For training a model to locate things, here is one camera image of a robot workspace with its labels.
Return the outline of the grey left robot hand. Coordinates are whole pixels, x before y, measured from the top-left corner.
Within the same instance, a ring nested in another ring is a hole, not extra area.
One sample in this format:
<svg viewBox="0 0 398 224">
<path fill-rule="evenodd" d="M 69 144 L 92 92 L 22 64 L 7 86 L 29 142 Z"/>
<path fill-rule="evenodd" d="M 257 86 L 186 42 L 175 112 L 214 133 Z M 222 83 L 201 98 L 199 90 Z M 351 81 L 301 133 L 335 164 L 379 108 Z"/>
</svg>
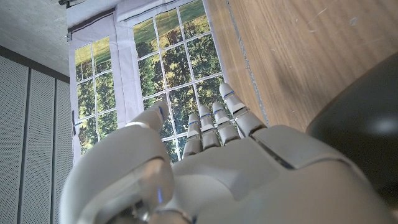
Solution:
<svg viewBox="0 0 398 224">
<path fill-rule="evenodd" d="M 170 162 L 154 103 L 97 142 L 70 171 L 61 223 L 396 223 L 365 173 L 329 145 L 267 127 L 223 83 L 224 104 L 188 119 Z"/>
</svg>

